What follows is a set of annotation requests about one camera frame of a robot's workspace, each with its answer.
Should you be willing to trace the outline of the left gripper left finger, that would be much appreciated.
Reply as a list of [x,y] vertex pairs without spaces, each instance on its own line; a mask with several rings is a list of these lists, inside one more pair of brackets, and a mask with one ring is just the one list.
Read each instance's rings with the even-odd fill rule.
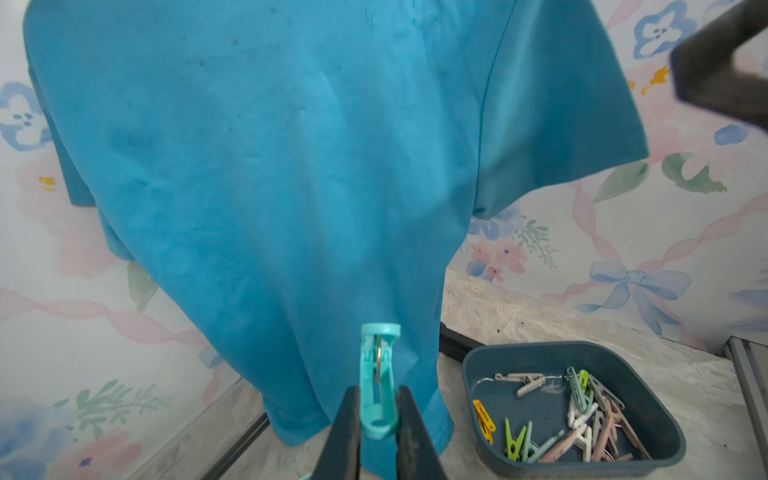
[[347,389],[310,480],[360,478],[360,389]]

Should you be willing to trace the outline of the bright teal clothespin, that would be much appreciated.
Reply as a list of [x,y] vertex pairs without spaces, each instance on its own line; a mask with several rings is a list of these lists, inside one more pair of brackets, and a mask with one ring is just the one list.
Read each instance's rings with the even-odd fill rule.
[[359,418],[362,432],[373,440],[386,439],[399,425],[392,355],[400,336],[396,323],[361,327]]

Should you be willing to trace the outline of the teal t-shirt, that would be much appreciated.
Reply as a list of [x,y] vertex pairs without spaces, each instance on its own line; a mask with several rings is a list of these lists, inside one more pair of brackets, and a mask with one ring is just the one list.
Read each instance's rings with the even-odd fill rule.
[[263,396],[324,430],[361,328],[438,451],[446,269],[472,219],[646,156],[588,1],[33,1],[58,148],[133,258]]

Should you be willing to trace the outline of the dark teal clothespin bin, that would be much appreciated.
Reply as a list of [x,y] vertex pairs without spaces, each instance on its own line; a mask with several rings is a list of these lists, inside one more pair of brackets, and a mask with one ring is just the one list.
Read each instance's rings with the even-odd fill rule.
[[[463,360],[475,450],[510,479],[644,477],[687,449],[677,421],[618,354],[585,341],[480,346]],[[481,433],[472,401],[496,425]],[[528,425],[522,459],[505,456],[504,422]]]

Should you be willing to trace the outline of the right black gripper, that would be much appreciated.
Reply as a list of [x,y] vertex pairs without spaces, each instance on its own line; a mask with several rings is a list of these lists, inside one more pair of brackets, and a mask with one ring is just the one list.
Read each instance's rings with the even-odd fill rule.
[[767,3],[746,0],[678,44],[670,54],[676,97],[689,105],[767,130],[767,80],[733,57],[767,29]]

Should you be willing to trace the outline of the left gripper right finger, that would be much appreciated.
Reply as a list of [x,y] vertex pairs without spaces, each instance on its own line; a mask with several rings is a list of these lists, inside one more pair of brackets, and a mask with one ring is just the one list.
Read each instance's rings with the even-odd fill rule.
[[415,399],[407,386],[396,395],[396,472],[399,480],[447,480]]

